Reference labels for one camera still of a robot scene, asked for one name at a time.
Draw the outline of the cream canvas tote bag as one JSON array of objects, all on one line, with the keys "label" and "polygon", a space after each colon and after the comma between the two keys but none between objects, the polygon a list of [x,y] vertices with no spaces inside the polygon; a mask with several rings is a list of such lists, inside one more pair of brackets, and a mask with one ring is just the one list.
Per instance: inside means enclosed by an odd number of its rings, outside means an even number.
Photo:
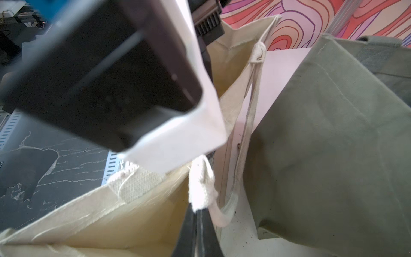
[{"label": "cream canvas tote bag", "polygon": [[[260,89],[268,34],[275,15],[225,34],[208,46],[219,104],[228,134],[247,93],[251,94],[243,142],[249,142]],[[131,164],[108,184],[55,209],[38,221],[1,234],[3,257],[169,257],[187,206],[208,209],[215,227],[230,223],[238,202],[244,161],[238,160],[229,203],[219,209],[215,176],[205,156],[158,175]]]}]

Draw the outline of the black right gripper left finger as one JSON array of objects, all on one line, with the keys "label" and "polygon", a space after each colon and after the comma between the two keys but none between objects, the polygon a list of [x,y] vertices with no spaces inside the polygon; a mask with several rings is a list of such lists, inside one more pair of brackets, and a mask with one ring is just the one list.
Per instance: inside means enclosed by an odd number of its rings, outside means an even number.
[{"label": "black right gripper left finger", "polygon": [[172,257],[194,257],[197,242],[197,216],[188,205]]}]

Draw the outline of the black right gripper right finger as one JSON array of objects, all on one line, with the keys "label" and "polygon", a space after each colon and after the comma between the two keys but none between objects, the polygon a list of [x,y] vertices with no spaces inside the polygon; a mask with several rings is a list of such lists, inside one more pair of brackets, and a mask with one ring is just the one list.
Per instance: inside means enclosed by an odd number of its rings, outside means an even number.
[{"label": "black right gripper right finger", "polygon": [[224,257],[208,209],[197,211],[198,257]]}]

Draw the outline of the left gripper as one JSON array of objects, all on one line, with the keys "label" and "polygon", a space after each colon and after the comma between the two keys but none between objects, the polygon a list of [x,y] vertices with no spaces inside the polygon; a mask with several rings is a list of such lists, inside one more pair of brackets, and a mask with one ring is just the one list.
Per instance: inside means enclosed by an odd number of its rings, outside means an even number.
[{"label": "left gripper", "polygon": [[166,173],[227,132],[207,46],[227,1],[30,1],[49,31],[1,86],[1,100]]}]

